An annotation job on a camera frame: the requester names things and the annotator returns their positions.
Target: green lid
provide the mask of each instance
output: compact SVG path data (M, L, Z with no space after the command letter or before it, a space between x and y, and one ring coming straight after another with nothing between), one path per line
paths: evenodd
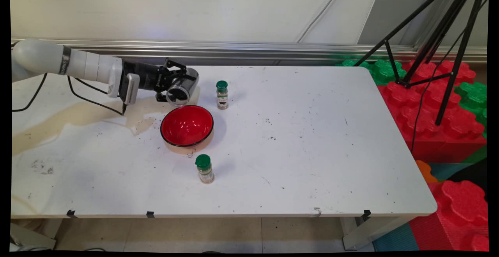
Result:
M226 92L227 91L227 82L226 81L218 81L217 82L217 90L219 92Z
M196 158L196 166L200 169L208 168L210 166L211 160L207 154L200 154Z

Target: bowl rim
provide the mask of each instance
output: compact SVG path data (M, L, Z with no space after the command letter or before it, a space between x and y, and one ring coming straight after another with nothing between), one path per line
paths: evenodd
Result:
M172 143L172 142L170 142L170 141L166 140L165 136L163 135L163 123L164 123L164 121L165 121L166 117L167 117L170 113L172 113L172 112L173 112L173 111L175 111L175 110L182 109L182 108L185 108L185 107L188 107L188 106L196 106L196 107L199 107L199 108L201 108L201 109L203 109L203 110L207 111L207 113L210 115L210 118L212 119L212 128L210 129L210 132L208 132L208 133L206 134L206 136L205 136L204 138L202 138L201 140L199 140L198 142L195 142L195 143L193 143L193 144L187 144L187 145L178 145L178 144L174 144L174 143ZM197 144L201 143L202 141L204 141L206 138L208 138L208 136L210 136L210 134L211 134L211 133L212 133L212 131L213 131L213 127L214 127L214 120L213 120L213 115L212 115L212 113L210 113L210 111L208 111L206 108L204 108L204 107L202 107L202 106L198 106L198 105L186 105L186 106L178 107L178 108L175 108L175 109L173 109L173 110L169 111L169 113L167 113L167 114L165 115L165 117L163 118L163 120L161 121L161 125L160 125L160 127L159 127L159 131L160 131L160 134L161 134L161 137L163 138L163 140L165 140L168 144L170 144L170 145L174 145L174 146L176 146L176 147L190 147L190 146L193 146L193 145L197 145Z

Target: floor tile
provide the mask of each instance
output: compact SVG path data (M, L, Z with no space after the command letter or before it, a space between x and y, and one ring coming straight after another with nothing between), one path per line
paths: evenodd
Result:
M261 253L260 218L133 219L127 252Z
M264 253L344 252L339 218L262 218ZM356 252L373 252L372 243Z
M123 251L131 219L64 219L55 236L55 250L103 248Z

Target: gray cylinder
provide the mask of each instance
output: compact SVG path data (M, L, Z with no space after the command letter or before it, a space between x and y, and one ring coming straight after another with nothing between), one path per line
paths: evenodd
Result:
M196 85L198 85L199 74L192 68L187 68L187 75L194 80L186 77L180 77L173 81L172 86L166 90L166 99L168 103L176 107L185 106L191 99Z

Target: tripod leg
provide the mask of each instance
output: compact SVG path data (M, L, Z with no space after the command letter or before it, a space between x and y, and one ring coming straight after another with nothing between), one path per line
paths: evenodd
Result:
M442 118L444 117L444 112L447 107L447 103L449 102L449 97L451 96L452 88L454 86L454 82L456 81L461 61L463 61L463 56L465 54L469 37L473 30L474 21L476 20L476 16L478 15L478 12L480 10L481 1L482 0L474 0L471 14L469 14L469 19L466 24L466 30L463 35L463 40L461 40L461 44L459 45L458 54L456 55L456 61L454 61L454 67L452 67L451 77L449 78L449 82L447 83L444 99L442 100L442 104L440 105L440 109L437 115L437 120L435 121L435 124L437 126L440 125L440 123L442 122Z
M414 63L412 64L411 68L408 70L406 76L403 79L404 83L409 83L411 81L412 75L417 70L423 59L426 57L426 54L428 54L430 49L433 46L435 46L435 44L439 40L439 37L442 34L445 35L445 33L443 32L444 29L451 26L452 21L454 21L454 19L458 15L460 9L463 7L465 2L466 0L454 0L452 2L451 6L449 7L449 10L447 10L444 17L438 24L437 28L435 28L435 31L433 31L431 37L428 39L426 44L421 48L417 57L414 59Z
M411 13L404 21L402 21L399 26L397 26L394 30L392 30L388 35L386 35L381 42L378 42L377 45L375 45L366 55L364 55L362 58L360 58L354 65L354 67L357 67L360 65L362 62L364 62L369 56L371 56L373 53L375 53L384 43L385 41L390 40L398 31L400 31L404 26L407 25L414 17L416 17L419 13L421 13L427 6L429 6L431 3L433 3L435 0L426 0L421 6L419 6L416 10L414 10L413 13Z

